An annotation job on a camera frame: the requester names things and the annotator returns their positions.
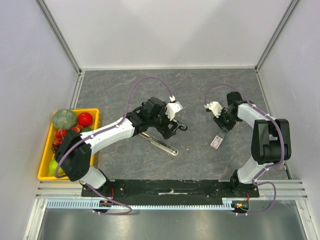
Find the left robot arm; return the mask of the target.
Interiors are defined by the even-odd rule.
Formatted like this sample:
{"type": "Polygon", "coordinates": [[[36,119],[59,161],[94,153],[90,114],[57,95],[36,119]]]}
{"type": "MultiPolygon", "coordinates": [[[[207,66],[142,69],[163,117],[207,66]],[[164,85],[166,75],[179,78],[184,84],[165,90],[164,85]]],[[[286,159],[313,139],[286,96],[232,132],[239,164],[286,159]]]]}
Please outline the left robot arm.
{"type": "Polygon", "coordinates": [[[112,124],[85,133],[71,130],[54,155],[57,167],[70,181],[81,181],[99,197],[104,197],[110,191],[109,180],[91,165],[91,157],[118,141],[146,132],[148,128],[155,128],[165,140],[174,136],[178,129],[185,131],[187,126],[175,118],[182,109],[178,101],[166,103],[151,97],[112,124]]]}

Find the silver and black stapler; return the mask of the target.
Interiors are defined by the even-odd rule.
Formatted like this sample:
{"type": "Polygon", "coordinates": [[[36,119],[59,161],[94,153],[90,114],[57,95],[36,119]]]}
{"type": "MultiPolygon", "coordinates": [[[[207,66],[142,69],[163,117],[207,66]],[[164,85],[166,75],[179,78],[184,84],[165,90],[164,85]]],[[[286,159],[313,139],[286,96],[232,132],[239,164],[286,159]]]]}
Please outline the silver and black stapler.
{"type": "Polygon", "coordinates": [[[172,155],[172,156],[177,156],[179,154],[178,149],[176,149],[175,147],[172,147],[164,142],[162,142],[161,140],[155,138],[154,136],[146,133],[146,132],[142,132],[139,134],[140,137],[148,140],[151,144],[153,144],[154,146],[156,146],[157,148],[165,151],[166,153],[172,155]]]}

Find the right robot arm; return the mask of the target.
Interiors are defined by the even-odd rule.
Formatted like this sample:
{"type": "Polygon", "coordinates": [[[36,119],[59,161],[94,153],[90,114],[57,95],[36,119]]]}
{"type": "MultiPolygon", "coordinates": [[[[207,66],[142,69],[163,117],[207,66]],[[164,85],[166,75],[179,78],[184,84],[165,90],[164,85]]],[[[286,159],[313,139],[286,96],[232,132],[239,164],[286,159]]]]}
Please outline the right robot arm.
{"type": "Polygon", "coordinates": [[[212,101],[205,106],[220,128],[210,145],[218,149],[237,122],[246,122],[252,128],[251,157],[234,171],[227,184],[230,193],[240,197],[247,189],[251,190],[254,182],[273,165],[291,157],[290,124],[286,119],[274,118],[263,112],[236,91],[227,94],[227,104],[227,107],[222,107],[217,101],[212,101]]]}

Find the red white staple box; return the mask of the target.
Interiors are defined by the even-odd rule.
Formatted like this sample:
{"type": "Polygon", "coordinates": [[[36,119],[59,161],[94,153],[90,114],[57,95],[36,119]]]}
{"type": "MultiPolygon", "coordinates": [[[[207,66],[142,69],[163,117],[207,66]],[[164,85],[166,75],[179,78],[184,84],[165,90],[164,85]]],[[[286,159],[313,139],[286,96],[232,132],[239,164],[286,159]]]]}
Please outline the red white staple box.
{"type": "Polygon", "coordinates": [[[217,150],[220,147],[220,145],[223,142],[223,140],[224,139],[221,136],[216,135],[214,137],[214,139],[212,140],[212,142],[210,143],[210,146],[217,150]]]}

